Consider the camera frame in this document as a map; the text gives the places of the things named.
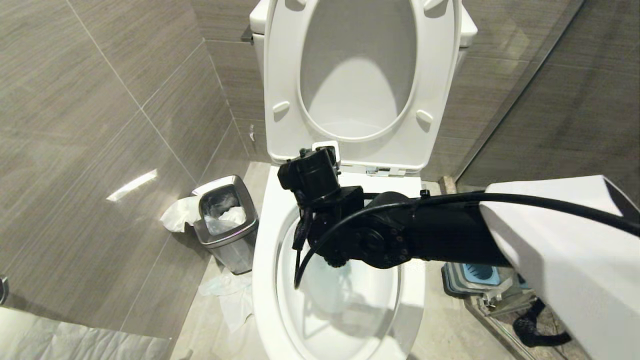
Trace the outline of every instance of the gray tile wall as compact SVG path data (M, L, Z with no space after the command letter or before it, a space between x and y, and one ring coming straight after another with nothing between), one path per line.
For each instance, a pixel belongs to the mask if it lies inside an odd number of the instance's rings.
M255 52L240 37L258 0L191 0L245 147L253 161L270 161L264 132L264 94ZM440 136L422 171L436 181L459 169L522 77L531 77L552 28L572 0L464 0L479 28L451 88ZM254 137L249 136L253 125Z
M6 0L0 49L7 305L177 337L209 256L159 217L248 166L189 0Z
M604 174L640 203L640 1L587 1L460 185Z

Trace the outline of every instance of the white toilet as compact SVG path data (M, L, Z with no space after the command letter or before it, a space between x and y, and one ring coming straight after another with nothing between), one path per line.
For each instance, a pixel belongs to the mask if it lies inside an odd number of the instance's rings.
M264 45L274 163L336 140L340 185L419 196L418 173L459 60L463 13L460 0L261 1L251 21L265 33L254 41ZM477 32L471 25L466 45ZM314 256L295 290L298 209L277 171L269 171L253 260L254 313L269 357L406 359L424 309L424 262L332 268Z

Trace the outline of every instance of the stainless steel trash can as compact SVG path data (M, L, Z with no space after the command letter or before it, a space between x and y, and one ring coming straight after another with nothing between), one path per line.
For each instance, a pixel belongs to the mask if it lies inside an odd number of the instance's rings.
M233 274L251 271L258 214L242 179L236 175L223 177L200 186L192 194L202 196L198 206L201 219L193 224L198 241ZM244 209L244 223L220 234L209 233L205 216L217 218L233 206Z

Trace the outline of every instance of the floor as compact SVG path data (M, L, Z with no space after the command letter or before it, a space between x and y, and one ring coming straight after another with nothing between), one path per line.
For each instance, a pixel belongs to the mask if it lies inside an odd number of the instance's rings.
M268 163L252 162L244 177L258 212L262 208L268 171ZM424 187L432 195L440 193L436 183L424 183ZM427 264L425 309L409 359L512 359L511 354L465 309L461 300L442 291L442 265L436 261ZM220 269L212 258L202 282L219 274ZM229 334L218 298L196 294L171 360L200 359L268 359L255 318L250 316L238 331Z

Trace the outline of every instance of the toilet tank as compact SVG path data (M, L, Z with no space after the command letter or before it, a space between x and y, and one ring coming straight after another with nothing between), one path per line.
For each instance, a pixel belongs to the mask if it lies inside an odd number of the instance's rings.
M255 49L255 55L258 58L258 64L260 68L260 76L264 81L264 28L267 23L267 14L269 11L270 0L260 0L258 5L253 8L249 15L249 25L253 33L253 47ZM456 61L456 72L465 61L468 48L474 41L474 37L478 32L476 24L471 19L471 16L467 12L464 6L462 6L461 14L461 29L460 29L460 51L458 52L458 59Z

